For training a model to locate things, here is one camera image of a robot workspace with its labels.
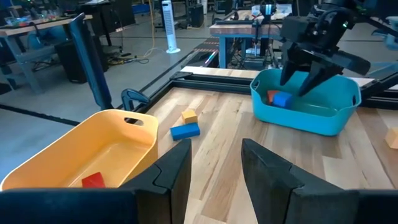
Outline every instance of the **blue bin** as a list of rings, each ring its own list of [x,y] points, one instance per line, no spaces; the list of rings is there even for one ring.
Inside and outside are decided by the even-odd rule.
[[[305,96],[298,97],[308,72],[295,72],[284,86],[279,85],[281,73],[280,69],[263,70],[250,84],[253,112],[261,121],[334,136],[340,133],[361,104],[359,86],[350,78],[336,75]],[[293,94],[292,107],[285,109],[267,105],[268,90]]]

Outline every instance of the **tower fan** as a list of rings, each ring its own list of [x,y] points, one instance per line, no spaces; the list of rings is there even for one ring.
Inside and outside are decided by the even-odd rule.
[[[164,27],[167,36],[167,45],[169,48],[166,50],[168,54],[174,54],[180,51],[177,48],[177,41],[175,40],[175,29],[174,29],[174,16],[173,7],[170,0],[162,1]]]

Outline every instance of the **red block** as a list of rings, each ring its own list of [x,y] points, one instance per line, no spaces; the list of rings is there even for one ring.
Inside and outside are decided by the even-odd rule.
[[[91,187],[91,188],[101,188],[105,187],[104,179],[100,172],[97,172],[93,175],[89,175],[86,178],[81,180],[81,184],[84,188]]]
[[[279,91],[278,90],[268,90],[268,103],[271,105],[272,102],[274,101],[274,95],[277,94]]]

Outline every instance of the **workbench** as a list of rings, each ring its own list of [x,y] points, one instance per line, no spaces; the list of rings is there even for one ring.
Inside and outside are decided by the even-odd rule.
[[[182,72],[254,78],[258,71],[185,67]],[[353,78],[360,85],[370,78]],[[250,95],[167,86],[147,114],[159,120],[159,157],[177,142],[170,128],[188,108],[198,115],[192,138],[192,180],[185,223],[257,223],[241,165],[242,138],[251,138],[295,165],[343,189],[396,189],[398,150],[384,141],[398,126],[396,111],[358,108],[344,130],[326,137],[256,119]]]
[[[239,20],[244,20],[246,16],[251,16],[251,10],[239,10],[238,11]],[[225,20],[229,21],[230,18],[233,17],[232,14],[227,16]],[[218,37],[220,39],[219,44],[219,61],[220,61],[220,68],[226,68],[226,53],[227,53],[227,38],[255,38],[256,37],[256,28],[253,28],[252,25],[218,25],[214,24],[210,28],[210,34],[212,36]],[[276,25],[262,25],[259,29],[258,37],[261,38],[270,38],[279,40],[279,28]],[[246,49],[246,42],[242,41],[242,54],[244,54]]]
[[[91,33],[92,27],[90,23],[90,19],[93,17],[91,15],[86,15],[85,19],[87,20],[87,25]],[[55,26],[64,26],[64,28],[68,29],[67,26],[73,19],[61,19],[53,22],[45,22],[43,19],[38,19],[33,21],[37,25],[37,29],[46,29]],[[40,87],[36,77],[34,77],[32,66],[29,62],[34,60],[40,60],[40,58],[50,56],[55,54],[55,48],[53,45],[45,46],[42,49],[32,50],[29,49],[26,52],[23,52],[21,48],[17,44],[17,38],[21,35],[27,34],[28,32],[35,31],[34,26],[26,26],[17,29],[0,29],[0,38],[4,39],[7,43],[10,51],[12,52],[16,62],[20,66],[23,74],[13,74],[11,69],[5,65],[2,66],[2,73],[10,84],[10,87],[14,90],[16,85],[14,80],[23,79],[27,81],[31,87],[31,89],[35,93],[42,93],[43,89]]]

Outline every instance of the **wooden block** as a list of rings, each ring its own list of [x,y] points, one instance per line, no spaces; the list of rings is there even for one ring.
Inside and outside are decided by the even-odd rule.
[[[182,112],[182,122],[183,124],[191,124],[198,122],[198,116],[193,110],[186,110]]]
[[[185,124],[170,128],[170,133],[174,141],[200,135],[198,123]]]
[[[276,94],[276,93],[278,93],[279,91],[278,90],[268,90],[267,91],[267,95],[268,95],[268,103],[271,105],[272,104],[272,101],[274,101],[274,95]]]
[[[100,172],[96,172],[93,175],[89,175],[81,180],[81,184],[84,188],[93,187],[93,188],[101,188],[105,187],[104,179]]]
[[[290,93],[278,92],[274,95],[272,104],[282,108],[289,109],[292,106],[293,96]]]
[[[386,142],[392,149],[398,149],[398,128],[390,128],[386,135]]]

